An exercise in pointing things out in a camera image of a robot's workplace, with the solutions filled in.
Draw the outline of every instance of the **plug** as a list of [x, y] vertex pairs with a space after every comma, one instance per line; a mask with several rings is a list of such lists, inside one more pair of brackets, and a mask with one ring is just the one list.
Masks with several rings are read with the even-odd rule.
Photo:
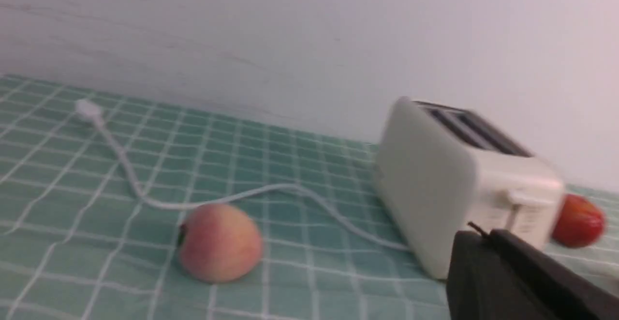
[[89, 122], [100, 122], [103, 120], [103, 111], [99, 105], [86, 99], [80, 99], [75, 102], [75, 112], [83, 120]]

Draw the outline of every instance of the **toaster lever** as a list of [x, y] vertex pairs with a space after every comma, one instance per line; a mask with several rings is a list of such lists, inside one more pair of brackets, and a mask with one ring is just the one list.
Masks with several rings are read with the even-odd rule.
[[506, 190], [505, 197], [512, 205], [523, 205], [528, 207], [548, 207], [555, 205], [554, 201], [532, 195], [522, 188]]

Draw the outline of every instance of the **peach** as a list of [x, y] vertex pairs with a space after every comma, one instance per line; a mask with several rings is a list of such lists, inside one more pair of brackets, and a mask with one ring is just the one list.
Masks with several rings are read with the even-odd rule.
[[229, 204], [195, 209], [181, 226], [178, 245], [183, 268], [194, 278], [210, 283], [244, 276], [263, 254], [256, 223]]

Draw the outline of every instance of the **white wall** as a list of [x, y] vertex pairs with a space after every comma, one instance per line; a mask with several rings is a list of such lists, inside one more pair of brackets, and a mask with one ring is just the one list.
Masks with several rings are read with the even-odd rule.
[[0, 71], [377, 140], [471, 107], [619, 190], [619, 0], [0, 0]]

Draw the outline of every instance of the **black object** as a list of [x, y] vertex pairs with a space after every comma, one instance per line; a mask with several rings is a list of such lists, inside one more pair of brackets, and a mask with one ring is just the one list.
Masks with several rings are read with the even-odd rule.
[[447, 276], [452, 320], [619, 320], [619, 298], [507, 230], [456, 233]]

